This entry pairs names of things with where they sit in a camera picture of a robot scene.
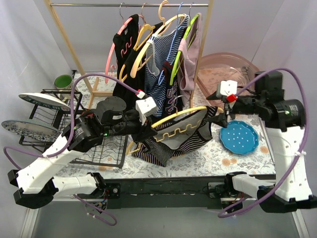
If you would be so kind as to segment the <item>black white striped tank top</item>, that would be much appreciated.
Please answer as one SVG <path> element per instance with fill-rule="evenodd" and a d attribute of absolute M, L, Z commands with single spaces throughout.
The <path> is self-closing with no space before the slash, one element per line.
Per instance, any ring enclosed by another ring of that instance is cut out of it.
<path fill-rule="evenodd" d="M 204 106 L 178 120 L 168 120 L 155 127 L 157 135 L 137 144 L 133 157 L 145 162 L 166 167 L 172 157 L 195 151 L 212 140 L 211 122 L 221 109 Z"/>

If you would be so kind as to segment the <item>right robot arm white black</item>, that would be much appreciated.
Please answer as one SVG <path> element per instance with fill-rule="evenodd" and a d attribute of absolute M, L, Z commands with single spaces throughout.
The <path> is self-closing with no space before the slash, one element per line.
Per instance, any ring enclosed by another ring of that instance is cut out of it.
<path fill-rule="evenodd" d="M 267 182 L 245 172 L 231 172 L 214 192 L 243 199 L 252 197 L 267 213 L 289 213 L 298 209 L 313 209 L 313 195 L 306 175 L 304 146 L 308 139 L 307 101 L 284 98 L 283 69 L 257 72 L 249 85 L 254 92 L 245 95 L 249 85 L 239 88 L 236 81 L 218 84 L 209 100 L 221 100 L 224 109 L 213 117 L 221 127 L 220 140 L 229 151 L 245 155 L 257 147 L 257 135 L 248 125 L 235 120 L 236 115 L 257 115 L 264 122 L 275 161 L 276 182 Z"/>

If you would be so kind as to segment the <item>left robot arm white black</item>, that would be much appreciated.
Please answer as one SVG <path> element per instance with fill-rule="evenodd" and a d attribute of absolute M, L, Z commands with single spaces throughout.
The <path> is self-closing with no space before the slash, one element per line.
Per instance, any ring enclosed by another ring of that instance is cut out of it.
<path fill-rule="evenodd" d="M 138 99 L 135 108 L 126 110 L 125 102 L 115 96 L 99 102 L 71 120 L 56 141 L 34 162 L 23 169 L 8 172 L 17 205 L 37 209 L 54 198 L 86 194 L 93 198 L 112 196 L 114 185 L 107 185 L 99 173 L 80 177 L 57 177 L 56 174 L 74 159 L 99 146 L 111 136 L 134 135 L 138 139 L 156 135 L 150 116 L 157 111 L 152 97 Z"/>

